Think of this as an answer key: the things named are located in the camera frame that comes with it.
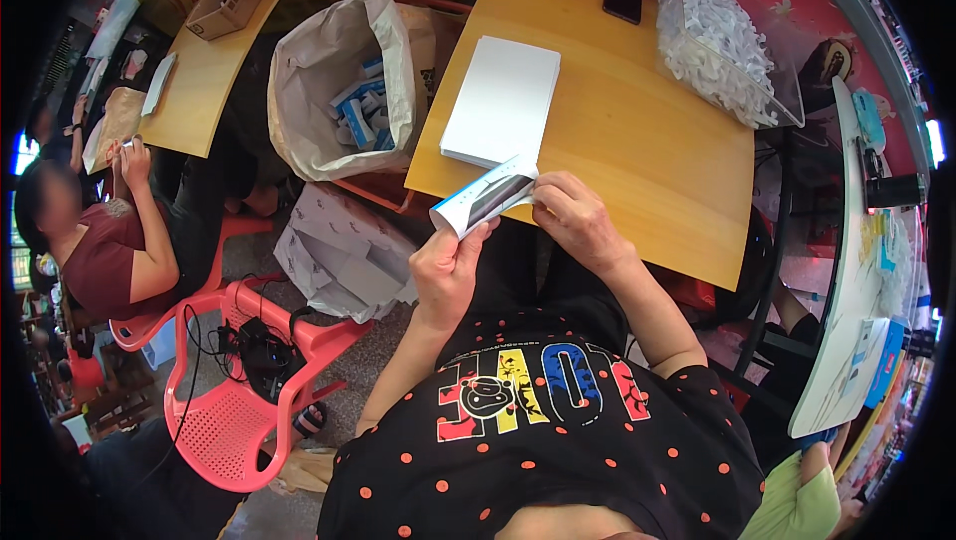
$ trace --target shredded white paper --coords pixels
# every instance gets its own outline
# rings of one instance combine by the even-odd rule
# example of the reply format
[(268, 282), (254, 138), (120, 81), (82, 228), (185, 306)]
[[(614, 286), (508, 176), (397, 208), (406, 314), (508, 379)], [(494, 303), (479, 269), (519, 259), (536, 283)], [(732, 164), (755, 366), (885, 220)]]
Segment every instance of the shredded white paper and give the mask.
[(682, 0), (685, 34), (678, 0), (658, 1), (658, 49), (674, 76), (748, 127), (776, 126), (777, 113), (768, 112), (773, 61), (747, 11), (736, 0)]

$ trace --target white plastic bag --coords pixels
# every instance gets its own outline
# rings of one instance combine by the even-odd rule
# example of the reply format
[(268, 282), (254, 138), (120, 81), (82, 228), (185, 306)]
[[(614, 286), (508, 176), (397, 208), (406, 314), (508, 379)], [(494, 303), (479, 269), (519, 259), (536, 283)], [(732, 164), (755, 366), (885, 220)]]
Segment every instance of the white plastic bag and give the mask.
[[(408, 167), (426, 113), (423, 73), (435, 67), (430, 14), (393, 0), (342, 0), (279, 41), (269, 73), (269, 138), (296, 175), (321, 181)], [(359, 151), (336, 140), (338, 124), (326, 108), (379, 55), (395, 149)]]
[(415, 246), (332, 185), (306, 185), (272, 254), (309, 306), (359, 324), (386, 317), (418, 291), (408, 268)]

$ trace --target brown paper bag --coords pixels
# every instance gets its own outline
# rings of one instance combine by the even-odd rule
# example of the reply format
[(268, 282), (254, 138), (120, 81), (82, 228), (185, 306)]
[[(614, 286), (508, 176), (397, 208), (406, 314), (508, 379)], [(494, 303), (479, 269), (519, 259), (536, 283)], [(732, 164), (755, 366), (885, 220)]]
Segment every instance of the brown paper bag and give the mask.
[(130, 88), (116, 88), (106, 100), (106, 115), (103, 116), (83, 149), (83, 166), (90, 175), (113, 164), (113, 156), (120, 150), (122, 140), (132, 135), (139, 127), (142, 105), (146, 93)]

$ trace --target white paper stack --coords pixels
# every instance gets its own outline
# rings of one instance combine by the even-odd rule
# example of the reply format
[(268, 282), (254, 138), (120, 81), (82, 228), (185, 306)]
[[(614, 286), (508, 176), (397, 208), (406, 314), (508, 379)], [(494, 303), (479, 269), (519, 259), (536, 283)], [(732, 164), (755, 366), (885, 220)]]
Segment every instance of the white paper stack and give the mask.
[(483, 36), (475, 45), (440, 144), (442, 155), (494, 168), (537, 162), (561, 55)]

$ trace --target cardboard box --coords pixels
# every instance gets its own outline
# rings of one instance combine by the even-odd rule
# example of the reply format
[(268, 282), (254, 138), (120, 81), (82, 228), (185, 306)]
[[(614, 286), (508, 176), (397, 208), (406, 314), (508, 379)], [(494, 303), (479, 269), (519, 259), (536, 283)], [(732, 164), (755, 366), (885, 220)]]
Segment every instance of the cardboard box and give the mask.
[(260, 0), (199, 0), (185, 26), (203, 40), (212, 40), (245, 27)]

